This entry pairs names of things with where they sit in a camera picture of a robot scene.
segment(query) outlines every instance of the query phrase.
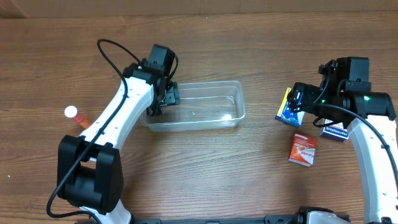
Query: wooden table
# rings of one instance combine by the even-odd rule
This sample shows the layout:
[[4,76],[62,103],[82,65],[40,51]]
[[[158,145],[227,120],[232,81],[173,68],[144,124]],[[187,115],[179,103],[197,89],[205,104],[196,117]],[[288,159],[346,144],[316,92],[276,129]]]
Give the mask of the wooden table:
[[[66,134],[82,129],[63,109],[95,120],[120,84],[96,47],[115,40],[139,58],[153,44],[174,50],[179,83],[240,80],[247,116],[236,129],[152,133],[136,124],[122,150],[123,202],[136,218],[233,218],[291,214],[301,205],[363,218],[363,191],[350,142],[318,138],[313,167],[287,161],[293,133],[274,119],[295,82],[319,85],[318,64],[369,57],[374,91],[398,111],[396,12],[272,13],[0,20],[0,223],[53,223],[45,213]],[[123,69],[132,58],[105,51]],[[52,210],[76,210],[57,198]],[[64,218],[73,223],[86,217]]]

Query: white bottle cap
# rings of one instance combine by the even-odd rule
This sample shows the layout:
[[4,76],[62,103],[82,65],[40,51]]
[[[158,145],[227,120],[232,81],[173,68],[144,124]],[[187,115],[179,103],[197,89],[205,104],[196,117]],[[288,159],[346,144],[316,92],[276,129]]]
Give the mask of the white bottle cap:
[[67,118],[74,118],[77,116],[77,108],[76,106],[68,106],[65,108],[64,113]]

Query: glue stick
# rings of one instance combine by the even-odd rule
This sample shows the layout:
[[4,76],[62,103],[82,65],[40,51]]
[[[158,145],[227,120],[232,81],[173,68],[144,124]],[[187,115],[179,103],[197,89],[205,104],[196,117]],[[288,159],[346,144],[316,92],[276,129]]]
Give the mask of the glue stick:
[[65,108],[65,116],[67,118],[71,118],[76,123],[80,124],[84,129],[87,129],[91,126],[91,122],[87,120],[83,115],[81,115],[75,106],[68,106]]

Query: red and white box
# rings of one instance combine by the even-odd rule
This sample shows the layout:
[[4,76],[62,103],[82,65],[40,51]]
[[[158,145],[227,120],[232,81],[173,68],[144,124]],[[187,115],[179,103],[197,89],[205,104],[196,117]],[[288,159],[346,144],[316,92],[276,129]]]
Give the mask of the red and white box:
[[313,164],[313,158],[315,157],[316,147],[317,139],[304,134],[295,133],[289,161],[303,166],[311,166]]

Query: small box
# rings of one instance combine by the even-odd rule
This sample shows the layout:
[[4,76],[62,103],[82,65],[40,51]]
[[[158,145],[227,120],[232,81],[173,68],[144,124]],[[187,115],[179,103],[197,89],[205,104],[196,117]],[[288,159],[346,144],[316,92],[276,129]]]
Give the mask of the small box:
[[317,139],[295,133],[289,161],[301,164],[303,166],[312,166],[313,159],[315,157],[316,146]]
[[[332,123],[329,119],[323,119],[323,124]],[[328,127],[321,128],[320,136],[330,138],[336,141],[345,142],[348,139],[347,129],[344,129],[343,123],[333,124]]]
[[287,88],[285,92],[285,97],[280,104],[279,111],[275,116],[275,119],[278,119],[280,121],[283,121],[287,124],[290,124],[292,126],[295,126],[296,128],[299,128],[301,125],[301,122],[303,121],[304,117],[304,111],[298,112],[298,113],[292,113],[290,108],[289,108],[289,102],[287,101],[287,95],[290,93],[292,89]]

